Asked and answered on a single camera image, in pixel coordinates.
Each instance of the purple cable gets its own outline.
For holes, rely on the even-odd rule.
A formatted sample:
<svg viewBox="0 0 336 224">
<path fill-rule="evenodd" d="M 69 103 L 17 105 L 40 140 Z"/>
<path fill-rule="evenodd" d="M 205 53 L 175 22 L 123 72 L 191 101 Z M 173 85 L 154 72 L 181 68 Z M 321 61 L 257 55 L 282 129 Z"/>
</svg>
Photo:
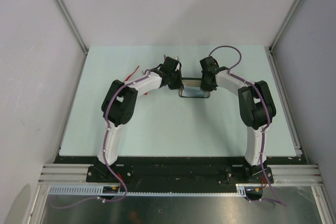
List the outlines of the purple cable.
<svg viewBox="0 0 336 224">
<path fill-rule="evenodd" d="M 262 132 L 261 132 L 261 150 L 260 150 L 260 165 L 261 165 L 261 169 L 263 171 L 263 174 L 264 174 L 264 177 L 266 179 L 266 182 L 268 183 L 269 185 L 269 188 L 271 189 L 272 193 L 274 194 L 274 196 L 277 198 L 276 201 L 274 201 L 274 199 L 264 199 L 264 201 L 272 201 L 272 202 L 277 202 L 277 203 L 280 203 L 281 205 L 283 206 L 287 206 L 284 202 L 282 202 L 282 200 L 280 199 L 280 197 L 277 195 L 277 193 L 275 192 L 274 188 L 272 187 L 269 179 L 268 179 L 268 176 L 265 172 L 265 168 L 264 168 L 264 164 L 263 164 L 263 152 L 264 152 L 264 149 L 265 149 L 265 130 L 269 127 L 269 125 L 271 124 L 271 120 L 270 120 L 270 117 L 269 117 L 269 113 L 268 113 L 268 110 L 267 110 L 267 107 L 266 107 L 266 103 L 263 99 L 263 96 L 261 95 L 261 93 L 259 92 L 259 90 L 257 89 L 257 87 L 249 82 L 249 81 L 246 81 L 245 79 L 243 79 L 242 77 L 239 77 L 233 73 L 228 73 L 230 76 L 232 76 L 233 78 L 239 80 L 239 81 L 242 81 L 243 83 L 245 84 L 248 84 L 250 85 L 257 93 L 258 97 L 260 98 L 260 101 L 262 103 L 262 107 L 264 108 L 265 112 L 266 112 L 266 118 L 267 118 L 267 124 L 266 126 L 262 129 Z"/>
<path fill-rule="evenodd" d="M 230 73 L 231 70 L 232 70 L 234 67 L 236 67 L 236 66 L 241 62 L 241 60 L 242 60 L 242 53 L 241 53 L 237 48 L 235 48 L 235 47 L 233 47 L 233 46 L 219 46 L 219 47 L 216 47 L 214 50 L 212 50 L 212 51 L 210 52 L 209 56 L 211 56 L 211 54 L 212 54 L 214 51 L 216 51 L 217 49 L 219 49 L 219 48 L 232 48 L 232 49 L 236 50 L 236 51 L 239 53 L 239 60 L 237 61 L 237 63 L 234 64 L 232 67 L 230 67 L 230 68 L 227 70 L 227 72 Z"/>
<path fill-rule="evenodd" d="M 105 121 L 107 122 L 107 130 L 105 132 L 105 137 L 104 137 L 104 143 L 103 143 L 103 158 L 104 158 L 104 161 L 105 161 L 105 165 L 107 167 L 107 169 L 110 171 L 110 173 L 112 173 L 112 175 L 114 177 L 116 177 L 117 180 L 119 180 L 119 182 L 122 184 L 122 186 L 125 188 L 125 194 L 121 197 L 121 198 L 118 198 L 118 199 L 105 199 L 106 202 L 117 202 L 117 201 L 121 201 L 124 197 L 126 197 L 128 191 L 127 191 L 127 186 L 125 185 L 124 181 L 119 178 L 119 176 L 117 174 L 115 174 L 115 172 L 111 169 L 111 167 L 108 165 L 108 162 L 107 162 L 107 158 L 106 158 L 106 152 L 104 150 L 106 150 L 106 142 L 107 142 L 107 136 L 109 134 L 109 128 L 111 127 L 110 125 L 110 121 L 108 119 L 108 115 L 109 115 L 109 112 L 110 112 L 110 109 L 111 109 L 111 106 L 112 106 L 112 103 L 115 101 L 115 99 L 117 98 L 118 94 L 120 93 L 121 90 L 123 90 L 124 88 L 126 88 L 127 86 L 130 86 L 130 85 L 133 85 L 134 83 L 137 83 L 137 82 L 140 82 L 140 81 L 143 81 L 145 79 L 147 79 L 149 77 L 149 74 L 151 73 L 149 69 L 147 69 L 145 72 L 149 72 L 148 75 L 146 76 L 143 76 L 141 78 L 138 78 L 136 80 L 133 80 L 133 81 L 130 81 L 129 83 L 125 83 L 123 86 L 121 86 L 117 91 L 116 93 L 114 93 L 109 105 L 107 106 L 107 109 L 106 109 L 106 112 L 105 112 Z"/>
<path fill-rule="evenodd" d="M 241 62 L 241 60 L 242 60 L 242 53 L 237 49 L 237 48 L 235 48 L 235 47 L 233 47 L 233 46 L 219 46 L 219 47 L 216 47 L 214 50 L 212 50 L 211 52 L 210 52 L 210 54 L 209 54 L 209 56 L 211 56 L 211 54 L 214 52 L 214 51 L 216 51 L 218 48 L 232 48 L 232 49 L 234 49 L 234 50 L 236 50 L 238 53 L 239 53 L 239 60 L 237 61 L 237 63 L 236 64 L 234 64 L 232 67 L 230 67 L 228 70 L 227 70 L 227 73 L 228 73 L 228 75 L 229 76 L 232 76 L 232 77 L 234 77 L 235 79 L 237 79 L 237 80 L 239 80 L 239 81 L 241 81 L 241 82 L 243 82 L 243 83 L 245 83 L 245 84 L 248 84 L 248 85 L 250 85 L 255 91 L 256 91 L 256 93 L 258 94 L 258 97 L 260 98 L 260 101 L 261 101 L 261 103 L 262 103 L 262 107 L 264 108 L 264 110 L 265 110 L 265 112 L 266 112 L 266 118 L 267 118 L 267 125 L 262 129 L 262 132 L 261 132 L 261 150 L 260 150 L 260 157 L 259 157 L 259 159 L 260 159 L 260 165 L 261 165 L 261 169 L 262 169 L 262 171 L 263 171 L 263 174 L 264 174 L 264 177 L 265 177 L 265 179 L 266 179 L 266 182 L 268 183 L 268 185 L 269 185 L 269 188 L 271 189 L 271 191 L 272 191 L 272 193 L 274 194 L 274 196 L 277 198 L 277 200 L 275 200 L 275 199 L 262 199 L 261 201 L 271 201 L 271 202 L 276 202 L 276 203 L 279 203 L 279 204 L 281 204 L 281 205 L 283 205 L 283 206 L 287 206 L 280 198 L 279 198 L 279 196 L 277 195 L 277 193 L 275 192 L 275 190 L 274 190 L 274 188 L 272 187 L 272 185 L 271 185 L 271 183 L 270 183 L 270 181 L 269 181 L 269 179 L 268 179 L 268 176 L 267 176 L 267 174 L 266 174 L 266 172 L 265 172 L 265 168 L 264 168 L 264 164 L 263 164 L 263 152 L 264 152 L 264 149 L 265 149 L 265 130 L 269 127 L 269 125 L 271 124 L 271 120 L 270 120 L 270 117 L 269 117 L 269 113 L 268 113 L 268 110 L 267 110 L 267 107 L 266 107 L 266 104 L 265 104 L 265 101 L 264 101 L 264 99 L 263 99 L 263 96 L 260 94 L 260 92 L 259 92 L 259 90 L 257 89 L 257 87 L 253 84 L 253 83 L 251 83 L 251 82 L 249 82 L 249 81 L 246 81 L 244 78 L 242 78 L 242 77 L 240 77 L 240 76 L 237 76 L 237 75 L 235 75 L 235 74 L 233 74 L 233 73 L 230 73 L 230 71 L 234 68 L 234 67 L 236 67 L 240 62 Z"/>
<path fill-rule="evenodd" d="M 85 201 L 92 200 L 92 199 L 97 199 L 97 197 L 89 197 L 89 198 L 85 198 L 85 199 L 82 199 L 82 200 L 80 200 L 80 201 L 78 201 L 78 202 L 76 202 L 76 203 L 73 203 L 73 204 L 71 204 L 71 205 L 67 205 L 67 206 L 64 206 L 64 207 L 58 207 L 58 206 L 55 206 L 55 205 L 51 202 L 51 200 L 49 201 L 49 204 L 50 204 L 50 206 L 51 206 L 52 208 L 63 210 L 63 209 L 68 209 L 68 208 L 74 207 L 74 206 L 76 206 L 76 205 L 79 205 L 79 204 L 81 204 L 81 203 L 83 203 L 83 202 L 85 202 Z"/>
</svg>

